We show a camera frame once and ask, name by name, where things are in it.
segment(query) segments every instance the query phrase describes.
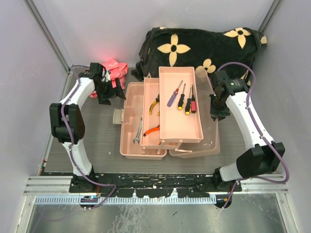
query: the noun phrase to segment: metal wrench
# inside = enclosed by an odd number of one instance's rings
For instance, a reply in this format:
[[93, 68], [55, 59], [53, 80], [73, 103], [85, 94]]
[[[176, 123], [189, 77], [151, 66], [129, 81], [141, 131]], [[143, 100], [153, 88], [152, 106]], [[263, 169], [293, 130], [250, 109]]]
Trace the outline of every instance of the metal wrench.
[[141, 132], [141, 128], [142, 128], [142, 117], [140, 118], [140, 124], [139, 124], [139, 127], [138, 127], [138, 131], [137, 131], [137, 134], [136, 134], [136, 138], [133, 139], [133, 143], [135, 144], [136, 142], [139, 143], [140, 140], [139, 140], [139, 135], [140, 135], [140, 132]]

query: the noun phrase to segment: toolbox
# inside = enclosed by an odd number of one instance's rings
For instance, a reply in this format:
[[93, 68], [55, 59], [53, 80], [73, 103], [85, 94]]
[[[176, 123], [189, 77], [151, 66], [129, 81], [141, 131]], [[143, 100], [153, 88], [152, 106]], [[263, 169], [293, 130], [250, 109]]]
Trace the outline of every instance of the toolbox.
[[[181, 158], [218, 154], [218, 120], [210, 117], [209, 95], [213, 90], [207, 75], [200, 79], [195, 76], [193, 67], [160, 67], [159, 76], [145, 78], [143, 83], [130, 83], [123, 109], [115, 110], [113, 123], [121, 124], [120, 153], [128, 159], [153, 160], [162, 159], [167, 150], [171, 156]], [[168, 107], [181, 80], [176, 99]], [[185, 104], [178, 110], [184, 84]], [[197, 110], [186, 115], [185, 106], [192, 86]], [[139, 142], [134, 142], [141, 118]]]

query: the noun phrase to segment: gray wooden tabletop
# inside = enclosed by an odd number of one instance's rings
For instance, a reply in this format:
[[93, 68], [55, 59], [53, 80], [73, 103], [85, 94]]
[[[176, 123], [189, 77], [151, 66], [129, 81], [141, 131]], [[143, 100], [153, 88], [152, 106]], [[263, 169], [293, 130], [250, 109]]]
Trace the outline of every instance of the gray wooden tabletop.
[[[130, 70], [126, 76], [126, 83], [129, 82], [138, 82]], [[111, 103], [111, 106], [99, 105], [97, 99], [87, 98], [81, 110], [86, 125], [84, 146], [97, 172], [212, 173], [215, 168], [234, 162], [245, 152], [242, 133], [231, 115], [219, 123], [221, 152], [218, 155], [182, 159], [168, 153], [159, 161], [126, 159], [120, 154], [121, 126], [112, 124], [114, 109], [122, 108], [123, 100], [114, 98]], [[72, 172], [67, 153], [55, 138], [45, 171]]]

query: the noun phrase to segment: toolbox latch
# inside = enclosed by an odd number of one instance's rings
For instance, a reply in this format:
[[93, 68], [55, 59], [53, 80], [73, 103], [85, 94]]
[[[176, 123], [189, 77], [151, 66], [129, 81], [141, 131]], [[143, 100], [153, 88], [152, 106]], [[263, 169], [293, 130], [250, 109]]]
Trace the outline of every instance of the toolbox latch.
[[115, 109], [113, 111], [112, 123], [114, 125], [121, 125], [123, 122], [123, 109]]

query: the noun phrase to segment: black pillow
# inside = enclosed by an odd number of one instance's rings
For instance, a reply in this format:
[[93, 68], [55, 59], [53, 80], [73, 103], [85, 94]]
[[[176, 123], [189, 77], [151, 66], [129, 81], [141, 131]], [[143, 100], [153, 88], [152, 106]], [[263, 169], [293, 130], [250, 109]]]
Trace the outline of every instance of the black pillow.
[[[227, 62], [241, 62], [251, 67], [256, 52], [267, 45], [267, 38], [249, 28], [214, 33], [199, 29], [153, 28], [148, 31], [139, 51], [140, 61], [132, 71], [140, 81], [159, 77], [159, 67], [194, 67], [196, 73], [208, 74]], [[224, 68], [231, 79], [247, 78], [246, 68]]]

